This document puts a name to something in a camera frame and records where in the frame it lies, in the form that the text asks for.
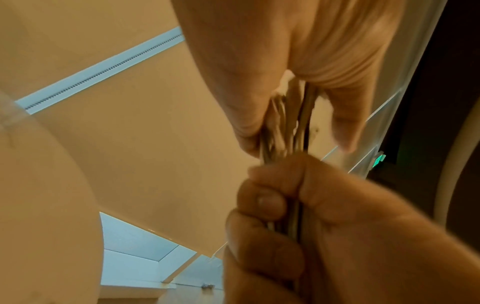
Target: hand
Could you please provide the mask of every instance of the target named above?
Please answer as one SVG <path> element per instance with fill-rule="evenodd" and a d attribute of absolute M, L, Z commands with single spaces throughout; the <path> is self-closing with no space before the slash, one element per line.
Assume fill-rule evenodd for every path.
<path fill-rule="evenodd" d="M 480 262 L 391 192 L 297 154 L 253 168 L 226 223 L 226 303 L 300 304 L 278 279 L 302 277 L 309 303 L 480 300 Z M 287 198 L 304 204 L 304 246 L 268 231 Z"/>
<path fill-rule="evenodd" d="M 404 0 L 172 0 L 191 54 L 240 146 L 258 154 L 270 95 L 286 69 L 321 86 L 332 131 L 355 149 Z"/>

